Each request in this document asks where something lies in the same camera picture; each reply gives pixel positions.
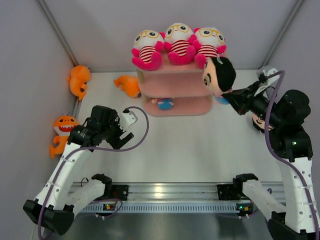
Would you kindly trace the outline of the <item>black-haired doll plush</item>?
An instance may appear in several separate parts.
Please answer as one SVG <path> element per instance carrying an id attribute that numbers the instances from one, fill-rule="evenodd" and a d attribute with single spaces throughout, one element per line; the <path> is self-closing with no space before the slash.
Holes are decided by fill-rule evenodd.
<path id="1" fill-rule="evenodd" d="M 218 103 L 223 105 L 229 104 L 223 97 L 223 94 L 232 91 L 236 79 L 236 70 L 227 57 L 207 57 L 202 79 L 204 86 L 210 91 Z"/>

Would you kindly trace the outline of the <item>blue-hat doll plush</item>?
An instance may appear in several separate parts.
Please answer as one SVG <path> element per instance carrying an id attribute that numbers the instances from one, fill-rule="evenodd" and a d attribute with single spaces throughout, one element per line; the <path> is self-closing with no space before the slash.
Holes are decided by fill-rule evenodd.
<path id="1" fill-rule="evenodd" d="M 262 120 L 257 115 L 252 115 L 252 125 L 255 127 L 256 130 L 258 130 L 260 133 L 265 133 L 265 121 Z"/>

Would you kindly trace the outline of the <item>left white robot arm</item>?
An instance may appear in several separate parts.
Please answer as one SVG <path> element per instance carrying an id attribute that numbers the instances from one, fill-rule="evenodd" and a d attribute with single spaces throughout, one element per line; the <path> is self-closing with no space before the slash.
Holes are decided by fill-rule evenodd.
<path id="1" fill-rule="evenodd" d="M 94 200 L 107 200 L 112 196 L 112 179 L 102 173 L 94 174 L 84 187 L 74 193 L 69 192 L 93 151 L 98 150 L 103 141 L 111 146 L 113 152 L 120 151 L 134 137 L 132 133 L 123 134 L 137 120 L 128 108 L 118 113 L 112 108 L 96 105 L 90 117 L 71 130 L 49 180 L 33 200 L 27 200 L 23 205 L 24 212 L 38 225 L 39 234 L 46 229 L 64 235 L 83 208 Z"/>

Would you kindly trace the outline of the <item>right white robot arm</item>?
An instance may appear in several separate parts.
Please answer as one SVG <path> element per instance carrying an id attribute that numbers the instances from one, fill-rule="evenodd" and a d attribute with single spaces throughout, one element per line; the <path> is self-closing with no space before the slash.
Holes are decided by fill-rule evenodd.
<path id="1" fill-rule="evenodd" d="M 317 240 L 320 216 L 312 183 L 313 149 L 303 128 L 310 114 L 309 98 L 299 90 L 288 90 L 279 101 L 267 99 L 252 85 L 224 94 L 240 115 L 252 112 L 265 122 L 267 149 L 277 160 L 285 195 L 279 203 L 264 189 L 258 177 L 243 173 L 233 179 L 233 192 L 248 198 L 267 221 L 274 240 Z"/>

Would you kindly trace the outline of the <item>pink panda plush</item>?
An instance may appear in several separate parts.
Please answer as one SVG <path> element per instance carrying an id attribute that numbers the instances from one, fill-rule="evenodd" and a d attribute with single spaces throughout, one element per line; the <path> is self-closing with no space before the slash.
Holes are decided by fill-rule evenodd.
<path id="1" fill-rule="evenodd" d="M 187 65 L 194 60 L 196 49 L 192 42 L 195 36 L 189 25 L 180 22 L 173 23 L 163 33 L 163 36 L 164 48 L 171 64 Z"/>
<path id="2" fill-rule="evenodd" d="M 198 27 L 194 29 L 195 40 L 192 45 L 196 49 L 195 64 L 203 69 L 207 58 L 217 57 L 227 50 L 224 35 L 215 27 Z"/>
<path id="3" fill-rule="evenodd" d="M 141 31 L 134 40 L 131 62 L 141 70 L 158 70 L 163 63 L 164 43 L 160 32 L 150 29 Z"/>

